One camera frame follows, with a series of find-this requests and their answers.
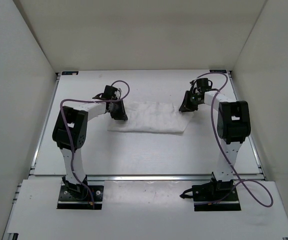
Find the white pleated skirt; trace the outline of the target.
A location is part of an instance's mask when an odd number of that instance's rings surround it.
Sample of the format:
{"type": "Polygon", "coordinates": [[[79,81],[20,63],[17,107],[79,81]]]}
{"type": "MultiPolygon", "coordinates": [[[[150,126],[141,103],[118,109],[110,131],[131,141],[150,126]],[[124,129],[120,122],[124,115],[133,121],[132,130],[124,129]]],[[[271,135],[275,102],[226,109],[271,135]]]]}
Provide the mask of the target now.
{"type": "Polygon", "coordinates": [[[127,102],[128,119],[110,120],[108,130],[125,133],[182,134],[193,117],[179,106],[162,102],[127,102]]]}

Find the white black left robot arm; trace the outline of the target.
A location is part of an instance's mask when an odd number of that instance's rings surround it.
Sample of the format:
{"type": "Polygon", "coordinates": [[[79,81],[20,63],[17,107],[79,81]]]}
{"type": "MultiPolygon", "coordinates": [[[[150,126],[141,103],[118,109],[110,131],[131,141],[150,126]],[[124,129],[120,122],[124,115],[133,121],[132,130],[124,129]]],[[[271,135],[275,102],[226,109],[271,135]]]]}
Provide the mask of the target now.
{"type": "Polygon", "coordinates": [[[66,98],[60,102],[60,111],[52,133],[52,139],[60,149],[65,163],[66,175],[63,183],[67,191],[79,201],[94,201],[93,193],[88,186],[82,162],[81,148],[86,140],[88,122],[100,115],[109,113],[115,121],[128,120],[123,99],[130,92],[125,81],[120,81],[127,87],[122,90],[115,87],[118,81],[106,85],[102,93],[92,100],[66,98]]]}

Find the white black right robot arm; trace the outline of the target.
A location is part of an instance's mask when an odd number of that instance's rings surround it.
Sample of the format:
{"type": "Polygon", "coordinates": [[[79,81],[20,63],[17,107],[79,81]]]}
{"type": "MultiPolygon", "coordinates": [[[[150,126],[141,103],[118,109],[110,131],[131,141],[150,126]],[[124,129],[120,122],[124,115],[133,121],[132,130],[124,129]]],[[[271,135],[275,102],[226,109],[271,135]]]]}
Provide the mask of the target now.
{"type": "Polygon", "coordinates": [[[208,78],[198,78],[190,84],[191,88],[185,92],[179,111],[194,112],[202,104],[211,107],[211,123],[220,154],[216,170],[205,187],[210,198],[220,200],[232,189],[238,151],[250,135],[248,103],[228,98],[213,88],[213,83],[208,78]]]}

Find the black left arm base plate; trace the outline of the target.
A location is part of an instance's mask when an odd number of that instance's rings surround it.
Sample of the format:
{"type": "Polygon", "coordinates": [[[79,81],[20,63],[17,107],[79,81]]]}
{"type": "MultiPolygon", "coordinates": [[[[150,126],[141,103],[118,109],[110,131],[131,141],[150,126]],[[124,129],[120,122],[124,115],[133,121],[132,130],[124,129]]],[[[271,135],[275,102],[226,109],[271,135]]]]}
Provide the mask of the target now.
{"type": "Polygon", "coordinates": [[[91,185],[89,186],[94,201],[87,190],[84,190],[82,194],[76,194],[69,191],[65,185],[61,185],[57,209],[60,210],[101,210],[104,196],[103,185],[91,185]]]}

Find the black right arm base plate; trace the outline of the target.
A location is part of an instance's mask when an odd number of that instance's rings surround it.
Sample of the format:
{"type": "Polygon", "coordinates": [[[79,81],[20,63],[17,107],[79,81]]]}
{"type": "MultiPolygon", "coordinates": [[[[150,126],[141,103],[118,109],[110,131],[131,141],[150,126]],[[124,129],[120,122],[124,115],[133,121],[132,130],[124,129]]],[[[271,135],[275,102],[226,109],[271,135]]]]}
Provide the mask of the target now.
{"type": "Polygon", "coordinates": [[[180,197],[192,199],[195,212],[230,212],[241,211],[236,190],[215,190],[211,183],[193,185],[180,197]]]}

